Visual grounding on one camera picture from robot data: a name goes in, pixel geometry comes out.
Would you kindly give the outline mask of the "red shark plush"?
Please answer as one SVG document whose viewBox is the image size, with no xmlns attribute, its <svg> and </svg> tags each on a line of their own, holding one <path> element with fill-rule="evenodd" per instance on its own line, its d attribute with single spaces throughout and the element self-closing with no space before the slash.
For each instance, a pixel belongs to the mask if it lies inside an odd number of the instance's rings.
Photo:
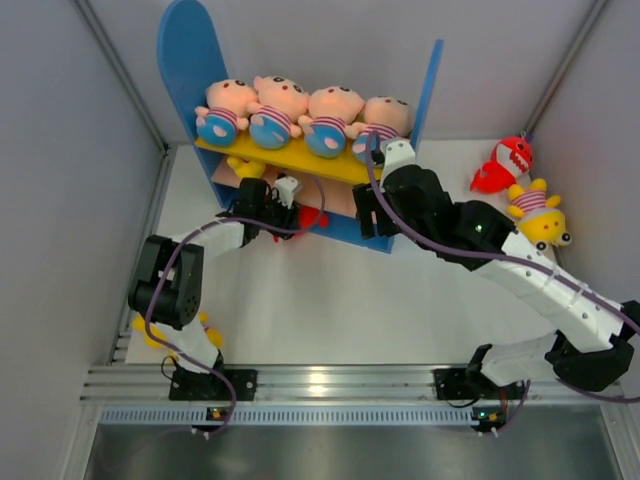
<svg viewBox="0 0 640 480">
<path fill-rule="evenodd" d="M 476 171 L 469 190 L 482 194 L 499 193 L 528 174 L 533 163 L 533 149 L 525 138 L 505 137 L 494 146 L 489 159 Z"/>
<path fill-rule="evenodd" d="M 310 229 L 319 227 L 321 229 L 329 226 L 329 218 L 326 213 L 319 214 L 319 210 L 309 206 L 299 206 L 296 219 L 293 220 L 290 227 L 295 230 L 293 235 L 288 237 L 279 237 L 273 234 L 273 241 L 278 243 L 280 240 L 288 240 L 295 237 L 300 237 L 308 232 Z"/>
</svg>

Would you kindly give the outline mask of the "boy doll black hair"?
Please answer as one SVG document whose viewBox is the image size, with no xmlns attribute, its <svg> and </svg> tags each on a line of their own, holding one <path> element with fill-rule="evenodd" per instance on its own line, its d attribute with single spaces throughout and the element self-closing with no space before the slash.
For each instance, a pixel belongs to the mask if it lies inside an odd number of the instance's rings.
<svg viewBox="0 0 640 480">
<path fill-rule="evenodd" d="M 277 150 L 302 135 L 299 119 L 308 111 L 309 94 L 293 80 L 281 76 L 256 76 L 257 100 L 247 109 L 249 134 L 262 148 Z"/>
</svg>

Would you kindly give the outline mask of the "boy doll striped shirt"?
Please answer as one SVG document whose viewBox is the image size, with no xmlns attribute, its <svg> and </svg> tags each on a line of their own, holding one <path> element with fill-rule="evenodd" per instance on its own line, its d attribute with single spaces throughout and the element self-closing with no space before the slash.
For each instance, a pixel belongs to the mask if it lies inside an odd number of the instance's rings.
<svg viewBox="0 0 640 480">
<path fill-rule="evenodd" d="M 364 108 L 364 99 L 354 90 L 329 86 L 316 90 L 308 102 L 308 112 L 299 118 L 308 149 L 315 155 L 333 159 L 341 154 L 347 140 L 354 140 L 353 124 Z"/>
</svg>

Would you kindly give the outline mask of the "yellow frog plush striped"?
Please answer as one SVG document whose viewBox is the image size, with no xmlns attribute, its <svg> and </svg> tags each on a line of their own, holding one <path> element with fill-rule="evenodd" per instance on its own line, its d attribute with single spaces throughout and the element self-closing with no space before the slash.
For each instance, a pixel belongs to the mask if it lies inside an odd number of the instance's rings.
<svg viewBox="0 0 640 480">
<path fill-rule="evenodd" d="M 507 189 L 507 196 L 507 213 L 516 219 L 519 231 L 538 251 L 572 242 L 565 214 L 559 209 L 561 196 L 548 196 L 544 179 L 535 179 L 528 187 L 515 183 Z"/>
</svg>

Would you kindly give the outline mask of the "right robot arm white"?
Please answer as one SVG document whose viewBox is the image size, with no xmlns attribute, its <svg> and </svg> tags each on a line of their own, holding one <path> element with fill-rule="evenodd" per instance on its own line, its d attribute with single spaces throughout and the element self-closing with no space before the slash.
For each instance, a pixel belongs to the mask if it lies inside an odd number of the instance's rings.
<svg viewBox="0 0 640 480">
<path fill-rule="evenodd" d="M 389 174 L 381 186 L 352 190 L 363 237 L 402 233 L 442 260 L 503 287 L 553 327 L 542 337 L 478 347 L 466 368 L 480 397 L 518 381 L 556 378 L 601 392 L 628 372 L 639 306 L 604 299 L 537 250 L 491 204 L 454 201 L 437 175 L 417 165 Z"/>
</svg>

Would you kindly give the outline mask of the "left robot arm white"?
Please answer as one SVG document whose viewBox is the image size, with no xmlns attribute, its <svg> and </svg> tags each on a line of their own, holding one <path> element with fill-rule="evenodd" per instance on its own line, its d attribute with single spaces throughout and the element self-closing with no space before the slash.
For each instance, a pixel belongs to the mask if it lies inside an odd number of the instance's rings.
<svg viewBox="0 0 640 480">
<path fill-rule="evenodd" d="M 193 373 L 191 386 L 204 399 L 219 397 L 226 386 L 222 355 L 199 319 L 204 266 L 246 246 L 262 231 L 291 238 L 300 228 L 300 189 L 300 182 L 289 175 L 273 185 L 246 178 L 230 208 L 209 223 L 183 235 L 151 235 L 143 244 L 129 287 L 129 307 L 143 317 L 149 338 L 169 348 L 179 366 Z"/>
</svg>

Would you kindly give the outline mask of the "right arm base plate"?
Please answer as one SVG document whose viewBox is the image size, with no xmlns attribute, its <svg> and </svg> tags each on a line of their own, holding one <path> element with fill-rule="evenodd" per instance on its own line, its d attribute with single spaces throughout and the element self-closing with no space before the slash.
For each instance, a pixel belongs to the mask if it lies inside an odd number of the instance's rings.
<svg viewBox="0 0 640 480">
<path fill-rule="evenodd" d="M 484 400 L 499 396 L 499 388 L 477 371 L 466 368 L 442 368 L 433 372 L 439 400 Z"/>
</svg>

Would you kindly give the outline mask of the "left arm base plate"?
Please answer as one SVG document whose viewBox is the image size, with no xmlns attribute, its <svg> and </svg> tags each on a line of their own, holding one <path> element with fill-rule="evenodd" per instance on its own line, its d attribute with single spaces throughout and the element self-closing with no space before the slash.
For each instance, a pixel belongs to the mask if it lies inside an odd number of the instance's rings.
<svg viewBox="0 0 640 480">
<path fill-rule="evenodd" d="M 238 401 L 253 401 L 258 372 L 254 369 L 227 369 L 225 378 L 233 387 Z M 231 390 L 218 377 L 184 369 L 173 372 L 169 390 L 171 401 L 230 401 Z"/>
</svg>

